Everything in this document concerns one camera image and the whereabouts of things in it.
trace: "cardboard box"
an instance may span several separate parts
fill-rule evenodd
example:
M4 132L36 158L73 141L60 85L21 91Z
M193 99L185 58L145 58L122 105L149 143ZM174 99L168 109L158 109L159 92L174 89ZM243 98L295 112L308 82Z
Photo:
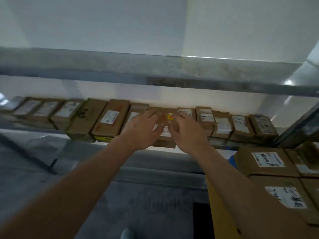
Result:
M34 126L35 128L56 129L49 118L63 103L64 100L61 99L44 99L38 109L26 116L25 123Z
M255 133L247 116L232 115L231 124L233 133L230 140L250 142L254 138Z
M152 144L153 147L161 147L161 148L175 148L176 144L174 141L165 141L165 140L157 140Z
M297 213L306 223L319 224L319 212L297 178L252 176L251 180Z
M16 116L13 116L12 113L18 109L22 104L26 102L27 98L24 96L16 96L11 100L6 100L7 102L3 105L0 105L0 115L2 118L6 119L9 122L21 122Z
M157 114L158 114L158 119L156 121L156 124L154 126L154 129L160 125L160 124L164 124L164 130L161 134L161 136L158 138L158 140L165 140L165 141L173 141L173 138L170 134L170 132L168 131L168 121L172 121L173 125L175 127L177 126L176 121L174 121L172 114L177 114L177 109L176 108L162 108L162 107L150 107L149 110L155 109Z
M297 147L304 163L312 170L319 170L319 142L305 142Z
M109 142L119 135L129 108L128 100L110 100L92 130L95 139Z
M287 148L284 149L284 151L290 158L291 162L296 165L301 177L319 178L319 171L309 169L308 166L305 164L304 159L302 158L302 156L300 156L297 150Z
M20 107L18 107L12 115L22 122L26 121L27 116L33 114L42 105L43 98L33 98L28 97L26 102L24 102Z
M233 131L231 116L229 112L213 111L213 116L216 121L214 131L211 137L229 138Z
M248 119L255 133L255 137L251 142L257 144L270 144L278 137L276 128L269 117L263 115L249 115Z
M149 104L144 103L132 103L131 107L129 109L129 112L126 115L125 121L123 123L123 127L121 129L121 132L123 128L125 127L126 123L128 123L131 119L133 119L135 116L137 116L139 113L143 113L149 108Z
M296 166L280 148L241 147L235 153L234 160L238 170L245 176L299 177Z
M185 112L190 117L192 117L196 121L196 110L195 108L185 108L185 107L178 107L177 111Z
M300 181L307 191L309 197L319 210L319 179L302 178Z
M95 142L91 131L104 110L107 101L88 99L73 117L66 134L72 140Z
M50 120L58 128L58 130L66 130L71 123L73 116L80 109L83 100L67 100L58 110L54 113Z
M195 109L197 122L204 129L206 136L210 137L216 125L212 109L204 106L197 106Z

